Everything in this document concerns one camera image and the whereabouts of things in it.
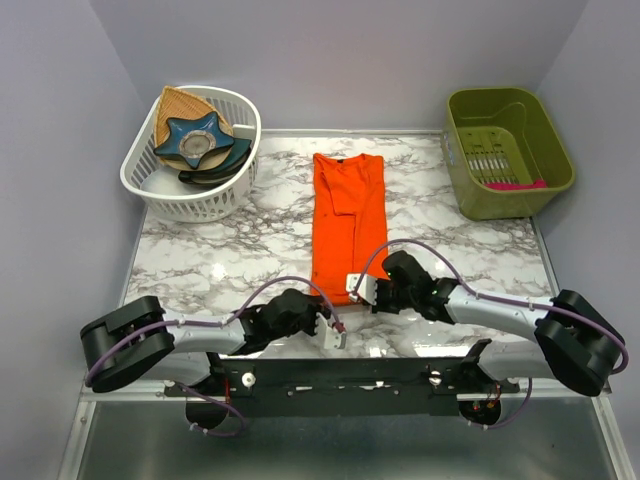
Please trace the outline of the blue star shaped dish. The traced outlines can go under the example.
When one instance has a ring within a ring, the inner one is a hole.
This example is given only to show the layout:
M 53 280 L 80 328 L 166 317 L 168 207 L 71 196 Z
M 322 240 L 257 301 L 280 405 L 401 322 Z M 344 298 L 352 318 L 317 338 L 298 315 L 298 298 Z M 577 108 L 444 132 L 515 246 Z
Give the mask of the blue star shaped dish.
M 169 137 L 153 153 L 180 171 L 202 171 L 215 168 L 229 156 L 233 147 L 252 141 L 224 133 L 216 112 L 195 119 L 169 118 Z

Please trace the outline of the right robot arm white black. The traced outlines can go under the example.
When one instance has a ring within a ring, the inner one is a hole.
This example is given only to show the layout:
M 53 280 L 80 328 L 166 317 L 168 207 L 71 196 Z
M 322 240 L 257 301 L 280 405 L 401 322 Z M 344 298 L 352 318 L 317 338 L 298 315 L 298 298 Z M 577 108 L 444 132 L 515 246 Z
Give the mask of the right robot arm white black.
M 596 397 L 623 355 L 623 337 L 575 291 L 534 300 L 474 291 L 460 278 L 430 276 L 405 251 L 389 255 L 382 265 L 385 277 L 364 275 L 356 288 L 372 312 L 411 309 L 426 320 L 517 336 L 515 342 L 490 343 L 461 365 L 461 382 L 471 391 L 483 391 L 495 380 L 550 378 Z

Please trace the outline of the aluminium rail frame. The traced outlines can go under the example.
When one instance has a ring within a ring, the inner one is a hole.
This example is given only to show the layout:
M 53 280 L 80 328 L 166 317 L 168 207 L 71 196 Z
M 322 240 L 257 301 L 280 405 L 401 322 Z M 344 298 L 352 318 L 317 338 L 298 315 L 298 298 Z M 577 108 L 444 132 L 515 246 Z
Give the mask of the aluminium rail frame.
M 233 438 L 190 430 L 153 383 L 85 393 L 63 479 L 635 479 L 610 400 L 539 380 L 483 430 L 426 415 L 264 418 Z

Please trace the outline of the orange t shirt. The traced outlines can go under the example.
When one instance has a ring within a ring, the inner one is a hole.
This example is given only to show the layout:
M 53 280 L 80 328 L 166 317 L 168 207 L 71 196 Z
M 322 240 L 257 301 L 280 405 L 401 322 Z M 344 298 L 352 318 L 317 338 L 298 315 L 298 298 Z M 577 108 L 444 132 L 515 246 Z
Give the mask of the orange t shirt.
M 360 154 L 334 159 L 313 155 L 315 207 L 311 281 L 336 306 L 350 303 L 346 277 L 367 268 L 387 277 L 380 246 L 388 241 L 384 158 Z

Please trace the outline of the white plastic basket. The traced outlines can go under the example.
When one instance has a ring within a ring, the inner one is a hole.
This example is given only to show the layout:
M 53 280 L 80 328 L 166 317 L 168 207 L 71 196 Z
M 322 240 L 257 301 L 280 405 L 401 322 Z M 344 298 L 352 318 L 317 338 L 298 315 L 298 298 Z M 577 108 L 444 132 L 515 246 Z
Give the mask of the white plastic basket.
M 160 94 L 123 161 L 120 180 L 130 193 L 144 200 L 150 211 L 163 218 L 187 223 L 212 222 L 230 215 L 248 199 L 258 170 L 261 117 L 254 103 L 237 92 L 197 85 L 177 88 L 204 98 L 224 116 L 236 137 L 252 141 L 247 162 L 233 178 L 219 186 L 180 182 L 181 171 L 153 153 L 155 109 Z

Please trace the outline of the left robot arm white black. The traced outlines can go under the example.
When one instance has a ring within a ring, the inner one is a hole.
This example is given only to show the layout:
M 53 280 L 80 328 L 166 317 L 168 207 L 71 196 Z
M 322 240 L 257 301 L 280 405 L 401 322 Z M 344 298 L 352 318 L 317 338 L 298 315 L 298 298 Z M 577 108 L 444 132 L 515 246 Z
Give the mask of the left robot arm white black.
M 164 309 L 156 296 L 128 303 L 80 331 L 88 373 L 96 393 L 121 389 L 143 376 L 185 383 L 201 395 L 222 380 L 211 354 L 249 355 L 303 332 L 326 349 L 344 347 L 344 326 L 326 296 L 287 289 L 255 305 L 253 293 L 228 317 L 202 317 Z

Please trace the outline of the green plastic bin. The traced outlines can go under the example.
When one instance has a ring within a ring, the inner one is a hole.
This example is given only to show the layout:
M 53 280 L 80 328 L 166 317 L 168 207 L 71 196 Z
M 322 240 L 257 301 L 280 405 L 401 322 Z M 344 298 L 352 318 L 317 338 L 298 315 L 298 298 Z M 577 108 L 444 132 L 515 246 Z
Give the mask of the green plastic bin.
M 470 220 L 536 215 L 575 181 L 575 170 L 543 104 L 516 87 L 463 89 L 446 102 L 441 148 L 462 215 Z M 490 182 L 546 189 L 496 191 Z

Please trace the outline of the woven bamboo leaf tray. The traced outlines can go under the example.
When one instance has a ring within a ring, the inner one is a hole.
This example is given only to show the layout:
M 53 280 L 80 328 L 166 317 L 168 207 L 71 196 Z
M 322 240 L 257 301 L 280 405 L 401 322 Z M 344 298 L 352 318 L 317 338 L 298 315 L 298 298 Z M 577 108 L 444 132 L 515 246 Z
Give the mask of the woven bamboo leaf tray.
M 154 135 L 155 146 L 164 143 L 169 137 L 169 118 L 195 120 L 208 113 L 216 112 L 221 130 L 233 136 L 233 129 L 224 116 L 204 98 L 173 86 L 165 86 L 155 109 Z

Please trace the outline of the pink cloth in bin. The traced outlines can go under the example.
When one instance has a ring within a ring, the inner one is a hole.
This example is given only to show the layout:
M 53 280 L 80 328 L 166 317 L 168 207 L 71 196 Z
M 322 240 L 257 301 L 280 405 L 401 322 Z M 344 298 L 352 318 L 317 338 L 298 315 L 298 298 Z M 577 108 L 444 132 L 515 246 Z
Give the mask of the pink cloth in bin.
M 534 189 L 546 189 L 547 184 L 544 180 L 538 179 L 529 184 L 517 184 L 508 182 L 490 182 L 485 184 L 486 188 L 496 191 L 520 191 L 520 190 L 534 190 Z

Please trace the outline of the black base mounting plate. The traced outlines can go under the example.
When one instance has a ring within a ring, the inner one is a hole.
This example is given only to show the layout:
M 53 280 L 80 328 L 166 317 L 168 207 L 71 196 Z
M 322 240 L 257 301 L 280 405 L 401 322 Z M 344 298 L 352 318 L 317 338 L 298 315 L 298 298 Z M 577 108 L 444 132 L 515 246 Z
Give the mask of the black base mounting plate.
M 230 399 L 246 417 L 456 416 L 460 395 L 483 401 L 520 391 L 462 357 L 224 359 L 194 389 Z

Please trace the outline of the dark stacked plates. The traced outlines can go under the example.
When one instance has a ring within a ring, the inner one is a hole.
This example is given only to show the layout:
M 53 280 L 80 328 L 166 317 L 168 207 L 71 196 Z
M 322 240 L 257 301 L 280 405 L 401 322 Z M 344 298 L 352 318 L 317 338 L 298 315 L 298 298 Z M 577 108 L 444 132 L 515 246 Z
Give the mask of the dark stacked plates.
M 219 166 L 202 171 L 181 171 L 178 180 L 188 185 L 219 186 L 233 178 L 247 162 L 251 153 L 249 144 L 233 147 Z

